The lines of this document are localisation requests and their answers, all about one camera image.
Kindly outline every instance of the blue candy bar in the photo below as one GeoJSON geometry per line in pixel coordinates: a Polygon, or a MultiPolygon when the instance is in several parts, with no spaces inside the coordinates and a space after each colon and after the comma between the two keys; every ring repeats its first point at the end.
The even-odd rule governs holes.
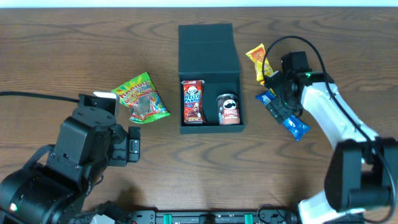
{"type": "MultiPolygon", "coordinates": [[[[268,90],[265,93],[258,94],[256,99],[261,101],[264,105],[267,105],[275,99],[275,95],[268,90]]],[[[300,118],[296,118],[294,114],[288,117],[282,124],[293,134],[296,141],[301,140],[303,135],[311,129],[311,127],[301,121],[300,118]]]]}

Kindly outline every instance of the wooden surface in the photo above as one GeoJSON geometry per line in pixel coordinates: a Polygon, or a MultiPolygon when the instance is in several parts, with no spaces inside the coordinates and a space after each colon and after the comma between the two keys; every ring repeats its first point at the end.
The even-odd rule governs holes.
{"type": "MultiPolygon", "coordinates": [[[[291,34],[317,46],[343,98],[368,126],[381,136],[398,137],[394,8],[2,9],[0,90],[76,98],[150,74],[172,115],[140,125],[140,162],[109,167],[85,209],[107,200],[126,209],[160,210],[290,205],[323,189],[332,150],[309,113],[302,120],[312,129],[296,142],[254,99],[264,89],[245,53],[291,34]],[[182,136],[177,27],[227,22],[233,23],[241,63],[246,129],[182,136]]],[[[294,50],[306,50],[311,67],[320,69],[307,46],[287,40],[272,49],[274,70],[280,69],[280,57],[294,50]]],[[[2,97],[0,105],[0,180],[38,147],[54,143],[76,106],[22,97],[2,97]]],[[[118,122],[134,126],[128,118],[122,107],[118,122]]]]}

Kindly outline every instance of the red snack package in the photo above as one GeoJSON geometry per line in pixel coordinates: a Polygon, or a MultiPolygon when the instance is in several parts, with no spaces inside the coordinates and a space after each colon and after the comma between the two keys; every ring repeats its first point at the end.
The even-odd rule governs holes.
{"type": "Polygon", "coordinates": [[[202,112],[203,80],[182,81],[184,86],[184,123],[204,124],[202,112]]]}

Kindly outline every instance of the snack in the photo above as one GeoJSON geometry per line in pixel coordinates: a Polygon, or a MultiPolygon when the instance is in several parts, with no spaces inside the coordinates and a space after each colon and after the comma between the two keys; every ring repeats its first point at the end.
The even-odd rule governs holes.
{"type": "Polygon", "coordinates": [[[203,124],[205,117],[202,112],[203,80],[182,81],[184,87],[184,123],[203,124]]]}
{"type": "MultiPolygon", "coordinates": [[[[261,93],[256,96],[256,99],[260,100],[264,105],[267,105],[273,99],[275,99],[275,95],[271,93],[271,91],[266,91],[265,93],[261,93]]],[[[303,135],[311,129],[310,126],[304,124],[300,118],[296,118],[294,114],[288,117],[284,122],[284,126],[288,129],[296,139],[296,141],[301,140],[303,135]]]]}
{"type": "Polygon", "coordinates": [[[120,96],[120,104],[130,108],[132,122],[145,124],[170,115],[146,72],[111,92],[120,96]]]}
{"type": "MultiPolygon", "coordinates": [[[[262,76],[262,59],[266,54],[266,49],[264,48],[264,44],[260,44],[255,49],[246,53],[246,55],[254,62],[254,68],[256,69],[257,81],[260,82],[261,85],[264,84],[264,79],[262,76]]],[[[266,62],[264,64],[264,74],[267,76],[271,76],[274,73],[271,66],[269,65],[268,59],[266,58],[266,62]]]]}
{"type": "Polygon", "coordinates": [[[220,125],[240,124],[238,98],[234,94],[222,94],[217,97],[218,120],[220,125]]]}

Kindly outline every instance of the box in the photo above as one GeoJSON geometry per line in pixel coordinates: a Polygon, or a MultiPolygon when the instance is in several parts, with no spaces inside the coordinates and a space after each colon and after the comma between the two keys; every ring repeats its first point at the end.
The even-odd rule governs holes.
{"type": "Polygon", "coordinates": [[[238,55],[232,24],[180,25],[178,27],[178,75],[180,77],[181,134],[235,133],[243,131],[244,104],[238,55]],[[204,125],[183,122],[184,92],[181,81],[204,80],[204,125]],[[217,97],[233,93],[238,97],[241,124],[220,126],[217,97]]]}

